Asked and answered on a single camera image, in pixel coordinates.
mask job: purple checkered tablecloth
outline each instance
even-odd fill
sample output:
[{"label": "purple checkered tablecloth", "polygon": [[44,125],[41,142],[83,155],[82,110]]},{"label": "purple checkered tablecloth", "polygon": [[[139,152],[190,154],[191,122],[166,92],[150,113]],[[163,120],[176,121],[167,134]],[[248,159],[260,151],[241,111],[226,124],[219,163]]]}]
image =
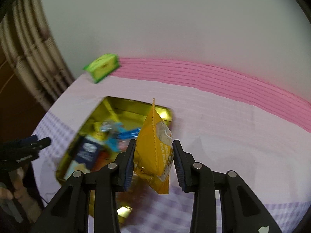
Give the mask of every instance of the purple checkered tablecloth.
[{"label": "purple checkered tablecloth", "polygon": [[[50,187],[55,186],[56,181],[51,176],[75,136],[75,132],[51,112],[48,112],[35,129],[34,134],[37,134],[39,139],[46,136],[52,139],[52,145],[40,152],[40,158],[44,158],[40,166],[42,171],[35,173],[41,196],[50,201],[58,190],[57,188],[51,190]],[[149,189],[142,202],[145,205],[142,209],[136,211],[131,225],[124,227],[122,232],[189,232],[193,193],[185,194],[180,187],[171,185],[168,195],[158,195],[152,189]],[[217,199],[216,202],[217,233],[221,233],[220,200]],[[283,233],[293,231],[310,205],[311,202],[265,204]],[[92,218],[90,218],[89,225],[89,231],[93,232]]]}]

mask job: cable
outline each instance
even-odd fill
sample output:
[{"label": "cable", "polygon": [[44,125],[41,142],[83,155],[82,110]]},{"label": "cable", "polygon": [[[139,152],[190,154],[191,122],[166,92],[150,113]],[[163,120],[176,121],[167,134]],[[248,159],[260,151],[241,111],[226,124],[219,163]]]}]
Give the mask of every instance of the cable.
[{"label": "cable", "polygon": [[46,203],[46,204],[48,204],[48,202],[40,195],[40,197],[41,197],[41,199],[42,200],[44,200],[44,202]]}]

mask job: dark blue package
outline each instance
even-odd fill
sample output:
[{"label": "dark blue package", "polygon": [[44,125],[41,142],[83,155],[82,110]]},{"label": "dark blue package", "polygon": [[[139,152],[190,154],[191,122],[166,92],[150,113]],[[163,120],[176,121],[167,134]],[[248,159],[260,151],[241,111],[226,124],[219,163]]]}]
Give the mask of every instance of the dark blue package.
[{"label": "dark blue package", "polygon": [[74,161],[79,164],[85,164],[85,167],[90,170],[93,168],[101,149],[102,145],[100,145],[98,141],[95,142],[84,138],[79,146],[79,150],[74,158]]}]

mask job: finger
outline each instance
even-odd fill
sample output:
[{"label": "finger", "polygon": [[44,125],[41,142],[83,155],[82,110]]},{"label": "finger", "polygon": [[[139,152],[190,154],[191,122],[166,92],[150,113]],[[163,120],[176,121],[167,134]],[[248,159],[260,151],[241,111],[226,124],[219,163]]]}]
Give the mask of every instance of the finger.
[{"label": "finger", "polygon": [[23,195],[21,198],[17,199],[18,202],[22,205],[25,211],[28,211],[32,204],[35,202],[28,194]]},{"label": "finger", "polygon": [[17,177],[13,182],[13,186],[14,186],[15,190],[19,190],[23,187],[23,181],[19,175],[16,175],[16,176]]},{"label": "finger", "polygon": [[13,194],[6,188],[0,187],[0,199],[12,200]]},{"label": "finger", "polygon": [[24,168],[20,167],[16,171],[17,171],[17,174],[19,175],[19,177],[21,177],[21,179],[23,179],[24,178]]},{"label": "finger", "polygon": [[18,190],[16,190],[16,191],[14,192],[14,197],[15,197],[16,199],[20,199],[20,198],[22,198],[26,193],[27,193],[27,189],[26,189],[25,187],[22,187],[22,188],[20,188],[20,189],[18,189]]}]

